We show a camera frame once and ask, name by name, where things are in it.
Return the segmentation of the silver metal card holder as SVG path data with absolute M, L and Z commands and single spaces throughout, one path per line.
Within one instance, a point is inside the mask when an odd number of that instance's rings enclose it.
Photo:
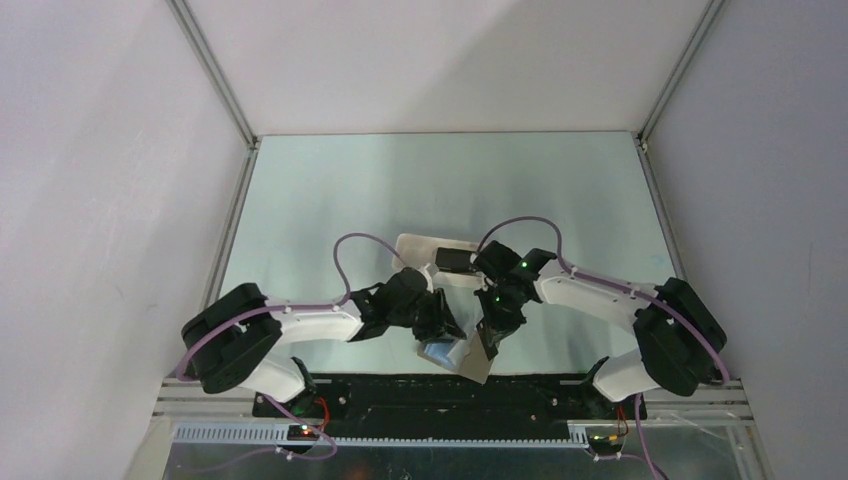
M 487 356 L 480 331 L 481 327 L 475 326 L 465 339 L 422 343 L 417 354 L 449 373 L 483 385 L 489 378 L 493 361 Z

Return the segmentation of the black credit card stack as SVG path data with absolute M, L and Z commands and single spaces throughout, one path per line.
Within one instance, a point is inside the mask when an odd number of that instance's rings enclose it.
M 474 271 L 474 252 L 457 248 L 438 247 L 435 265 L 441 272 L 470 274 Z

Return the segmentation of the white plastic tray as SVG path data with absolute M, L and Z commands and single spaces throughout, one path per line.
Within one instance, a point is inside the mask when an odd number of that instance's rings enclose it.
M 401 270 L 405 265 L 421 268 L 427 264 L 436 264 L 436 254 L 439 247 L 453 248 L 475 252 L 478 243 L 464 240 L 445 239 L 402 233 L 396 239 L 395 250 L 400 258 L 392 258 L 392 268 Z M 440 286 L 479 289 L 484 285 L 480 273 L 448 273 L 440 270 L 433 275 L 433 283 Z

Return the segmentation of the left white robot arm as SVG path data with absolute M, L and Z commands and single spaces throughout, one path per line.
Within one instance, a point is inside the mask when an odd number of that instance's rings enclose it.
M 387 281 L 351 291 L 329 304 L 271 305 L 257 284 L 243 283 L 189 320 L 186 347 L 176 368 L 181 381 L 197 381 L 207 394 L 240 387 L 267 394 L 292 416 L 316 403 L 304 362 L 283 358 L 283 345 L 319 340 L 371 340 L 392 327 L 427 345 L 464 340 L 441 288 L 422 269 L 403 268 Z

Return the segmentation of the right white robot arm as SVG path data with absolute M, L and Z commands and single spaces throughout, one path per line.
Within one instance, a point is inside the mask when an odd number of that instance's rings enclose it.
M 569 266 L 553 252 L 534 248 L 519 256 L 496 241 L 472 254 L 471 265 L 484 279 L 474 294 L 483 311 L 477 331 L 488 359 L 526 324 L 523 308 L 530 302 L 575 309 L 636 339 L 635 349 L 590 370 L 581 402 L 593 417 L 606 418 L 623 400 L 646 391 L 688 397 L 725 376 L 718 354 L 726 333 L 681 279 L 653 285 L 605 278 Z

